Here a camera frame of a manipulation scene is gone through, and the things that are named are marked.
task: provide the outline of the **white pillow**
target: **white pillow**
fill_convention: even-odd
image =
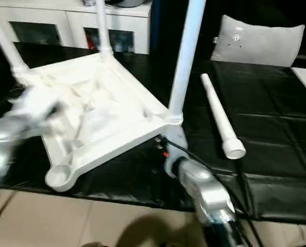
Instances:
[[[223,15],[211,59],[290,67],[301,46],[304,27],[255,26]]]

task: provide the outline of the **pipe end cap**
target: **pipe end cap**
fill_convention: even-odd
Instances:
[[[230,160],[237,160],[246,154],[246,149],[239,139],[230,139],[223,143],[225,156]]]

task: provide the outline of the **glass cabinet door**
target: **glass cabinet door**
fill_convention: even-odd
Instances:
[[[85,27],[84,32],[86,34],[88,48],[100,50],[100,39],[97,28]],[[134,52],[132,31],[108,30],[108,33],[113,51]]]
[[[10,22],[19,42],[61,45],[57,27],[54,24]]]

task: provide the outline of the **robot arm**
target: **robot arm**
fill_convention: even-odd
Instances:
[[[0,179],[6,174],[11,156],[22,140],[41,135],[45,119],[57,104],[57,96],[42,86],[33,86],[0,118]]]
[[[229,193],[213,173],[187,155],[186,139],[180,126],[165,133],[168,158],[165,170],[177,178],[192,198],[208,246],[244,246],[236,227],[236,216]]]

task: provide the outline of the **red object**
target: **red object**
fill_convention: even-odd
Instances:
[[[94,45],[94,43],[92,41],[92,38],[91,38],[91,36],[90,36],[90,34],[88,32],[86,32],[86,37],[87,37],[87,43],[88,43],[89,49],[90,50],[95,49],[95,45]]]

